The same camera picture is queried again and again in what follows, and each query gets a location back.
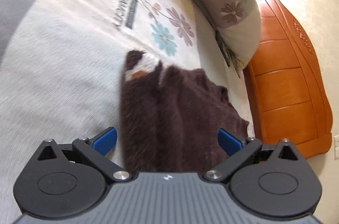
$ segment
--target metal pivot screw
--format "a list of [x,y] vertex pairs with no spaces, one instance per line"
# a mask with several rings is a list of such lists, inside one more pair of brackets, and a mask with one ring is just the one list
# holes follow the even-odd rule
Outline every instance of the metal pivot screw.
[[219,179],[222,177],[222,173],[218,170],[209,170],[206,173],[206,177],[209,179]]
[[130,174],[124,170],[120,170],[113,173],[113,177],[117,180],[126,180],[130,177]]

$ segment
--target bed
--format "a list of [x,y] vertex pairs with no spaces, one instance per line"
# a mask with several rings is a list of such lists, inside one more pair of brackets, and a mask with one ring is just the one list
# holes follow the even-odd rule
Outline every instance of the bed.
[[[0,223],[19,216],[13,184],[43,139],[69,143],[109,126],[119,131],[120,71],[130,50],[165,66],[203,68],[228,88],[254,136],[243,74],[226,65],[192,0],[0,0],[0,9]],[[169,20],[176,16],[185,22],[182,34]],[[175,44],[161,46],[160,31]],[[121,165],[119,140],[111,159]]]

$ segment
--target textured grip surface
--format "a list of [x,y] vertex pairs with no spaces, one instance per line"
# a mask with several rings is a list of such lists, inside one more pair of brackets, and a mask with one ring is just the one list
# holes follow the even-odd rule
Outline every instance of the textured grip surface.
[[[140,173],[116,183],[91,211],[74,218],[43,220],[28,215],[16,224],[274,224],[240,208],[221,184],[202,181],[196,173]],[[312,216],[285,221],[320,224]]]

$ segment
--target brown fuzzy fabric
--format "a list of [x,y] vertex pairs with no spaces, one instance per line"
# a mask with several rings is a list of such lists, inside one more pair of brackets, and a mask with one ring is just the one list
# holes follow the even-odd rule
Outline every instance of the brown fuzzy fabric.
[[[130,51],[125,72],[144,55]],[[248,122],[230,104],[225,87],[202,69],[163,70],[160,61],[152,72],[136,70],[123,79],[120,116],[124,167],[131,173],[204,173],[227,158],[218,145],[220,128],[247,137]]]

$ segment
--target wall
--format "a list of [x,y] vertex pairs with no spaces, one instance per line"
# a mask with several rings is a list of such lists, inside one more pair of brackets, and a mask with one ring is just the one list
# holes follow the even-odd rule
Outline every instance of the wall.
[[[280,0],[306,30],[316,50],[323,82],[333,112],[332,135],[339,134],[339,3],[338,0]],[[339,223],[339,160],[334,147],[310,158],[323,195],[315,215],[325,224]]]

